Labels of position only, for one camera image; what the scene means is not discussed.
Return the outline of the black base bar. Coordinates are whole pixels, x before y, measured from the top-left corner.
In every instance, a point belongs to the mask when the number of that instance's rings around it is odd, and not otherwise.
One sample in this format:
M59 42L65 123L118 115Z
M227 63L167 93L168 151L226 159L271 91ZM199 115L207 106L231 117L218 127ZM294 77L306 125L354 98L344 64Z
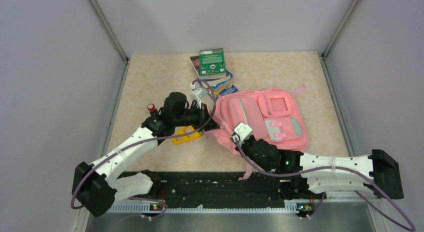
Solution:
M163 200L170 209L266 209L283 208L286 201L317 201L323 193L309 191L300 176L279 178L254 172L240 180L242 172L172 172L142 170L153 181L145 197Z

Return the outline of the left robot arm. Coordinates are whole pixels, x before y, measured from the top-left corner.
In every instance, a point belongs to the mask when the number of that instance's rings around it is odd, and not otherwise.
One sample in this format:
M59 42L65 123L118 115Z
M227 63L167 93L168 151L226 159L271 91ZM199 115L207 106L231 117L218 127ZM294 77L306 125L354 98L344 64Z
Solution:
M160 109L150 108L149 117L122 144L91 163L81 162L73 176L71 208L85 208L99 217L115 202L148 194L154 182L147 174L121 174L146 152L165 140L176 139L177 127L192 126L195 132L219 127L213 120L215 96L198 88L191 97L188 101L185 94L171 92Z

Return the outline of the pink backpack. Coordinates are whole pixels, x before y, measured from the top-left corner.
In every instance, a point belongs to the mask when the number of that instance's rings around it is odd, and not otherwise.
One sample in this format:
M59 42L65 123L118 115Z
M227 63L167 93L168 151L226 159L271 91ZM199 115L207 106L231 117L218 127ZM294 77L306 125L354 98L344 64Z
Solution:
M241 145L251 162L264 171L285 171L283 160L302 156L308 145L307 130L295 96L283 89L245 90L223 95L216 101L213 116L218 129L207 136L234 155L239 155L232 141L235 128L243 123L252 129L255 141Z

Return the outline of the metal frame rail left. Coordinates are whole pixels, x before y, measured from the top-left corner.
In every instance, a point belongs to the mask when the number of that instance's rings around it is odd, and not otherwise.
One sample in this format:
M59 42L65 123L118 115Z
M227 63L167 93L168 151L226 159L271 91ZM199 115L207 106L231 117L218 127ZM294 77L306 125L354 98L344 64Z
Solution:
M105 156L109 151L109 145L112 138L112 133L119 109L120 100L122 97L123 89L125 86L125 81L127 78L128 70L129 70L129 64L130 64L130 57L125 53L123 46L121 45L112 25L110 24L106 14L103 12L103 9L99 3L98 0L87 0L90 7L93 10L94 15L96 16L97 20L100 23L100 26L102 27L104 33L106 34L110 44L114 48L115 52L119 56L121 62L122 62L122 72L119 73L118 77L118 84L116 91L114 92L113 97L113 107L110 113L110 117L107 124L107 130L106 134L104 136L104 142L101 147L101 155Z

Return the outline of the blue treehouse book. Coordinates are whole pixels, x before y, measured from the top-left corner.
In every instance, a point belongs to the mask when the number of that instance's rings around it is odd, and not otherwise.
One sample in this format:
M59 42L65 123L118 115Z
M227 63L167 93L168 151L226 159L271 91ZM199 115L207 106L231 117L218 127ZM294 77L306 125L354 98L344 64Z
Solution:
M233 84L233 78L234 75L227 70L226 76L223 78L205 79L204 81L213 88L215 97L219 99L220 97L237 93L239 91L239 89Z

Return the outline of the metal frame rail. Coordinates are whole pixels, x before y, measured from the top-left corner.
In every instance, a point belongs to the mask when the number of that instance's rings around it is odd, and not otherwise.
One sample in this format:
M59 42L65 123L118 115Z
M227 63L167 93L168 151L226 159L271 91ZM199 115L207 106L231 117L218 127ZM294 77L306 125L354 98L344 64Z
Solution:
M332 34L329 42L327 43L323 52L319 53L320 64L323 70L323 75L326 80L326 84L330 93L330 97L337 115L338 123L341 129L341 133L344 139L344 144L347 149L347 153L350 156L356 156L357 152L357 143L352 134L348 119L346 117L346 112L342 103L341 94L336 85L334 75L330 67L330 56L334 51L336 45L338 44L340 38L342 37L344 31L348 27L351 19L353 18L358 6L361 4L362 0L352 0L349 4L349 7L346 9L343 17L338 23L334 33Z
M112 133L119 109L120 100L122 97L123 89L125 86L125 81L127 78L128 70L129 70L129 64L130 64L130 57L125 53L123 46L121 45L112 25L110 24L106 14L103 12L103 9L99 3L98 0L87 0L90 7L93 10L94 15L96 16L97 20L100 23L100 26L102 27L104 33L106 34L110 44L114 48L115 52L119 56L121 62L122 62L122 72L119 73L118 77L118 84L116 91L114 92L113 97L113 107L110 113L110 117L107 124L107 130L106 134L104 136L104 142L101 147L101 155L105 156L109 151L109 145L112 138Z

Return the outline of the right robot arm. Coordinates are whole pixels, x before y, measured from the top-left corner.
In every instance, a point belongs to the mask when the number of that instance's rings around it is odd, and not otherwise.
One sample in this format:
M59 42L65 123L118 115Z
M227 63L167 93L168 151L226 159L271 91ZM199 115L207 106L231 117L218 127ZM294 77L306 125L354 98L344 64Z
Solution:
M400 165L382 149L369 155L336 157L278 149L253 135L233 134L231 141L248 165L274 178L301 178L313 194L353 191L387 200L404 198Z

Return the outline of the green cover book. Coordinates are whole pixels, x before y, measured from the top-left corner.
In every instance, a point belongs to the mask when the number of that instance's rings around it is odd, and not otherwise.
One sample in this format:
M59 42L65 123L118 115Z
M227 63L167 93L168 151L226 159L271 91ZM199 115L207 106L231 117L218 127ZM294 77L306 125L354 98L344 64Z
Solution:
M227 76L222 47L199 51L199 75L202 79L220 79Z

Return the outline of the metal frame rail right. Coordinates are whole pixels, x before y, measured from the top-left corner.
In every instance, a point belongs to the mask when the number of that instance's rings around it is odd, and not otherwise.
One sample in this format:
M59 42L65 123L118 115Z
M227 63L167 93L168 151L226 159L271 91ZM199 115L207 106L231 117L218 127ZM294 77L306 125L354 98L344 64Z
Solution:
M330 97L337 115L338 123L341 129L341 133L344 139L344 144L347 149L347 153L350 156L356 156L357 152L357 143L352 134L348 119L346 117L346 112L342 103L341 94L336 85L334 75L330 67L330 56L334 51L336 45L338 44L340 38L342 37L344 31L348 27L351 19L353 18L358 6L361 4L362 0L352 0L349 4L349 7L346 9L343 17L338 23L334 33L332 34L329 42L327 43L323 52L319 53L320 64L323 70L323 75L326 80L326 84L330 93Z

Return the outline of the yellow triangle ruler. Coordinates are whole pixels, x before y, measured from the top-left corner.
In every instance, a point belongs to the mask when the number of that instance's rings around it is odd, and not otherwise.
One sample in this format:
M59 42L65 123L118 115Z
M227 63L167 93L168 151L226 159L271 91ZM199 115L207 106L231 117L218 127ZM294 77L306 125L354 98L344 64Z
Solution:
M195 140L195 139L199 139L203 133L202 132L193 132L195 129L192 126L183 126L180 130L178 130L176 132L177 137L176 138L172 138L172 143L177 146L177 145L181 145L183 143Z

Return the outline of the red black stamp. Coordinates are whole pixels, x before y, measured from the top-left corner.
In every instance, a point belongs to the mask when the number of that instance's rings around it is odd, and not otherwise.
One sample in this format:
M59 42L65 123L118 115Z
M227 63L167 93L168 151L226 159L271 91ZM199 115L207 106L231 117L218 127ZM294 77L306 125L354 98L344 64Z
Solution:
M149 111L150 115L156 115L159 112L153 103L149 103L147 105L147 110Z

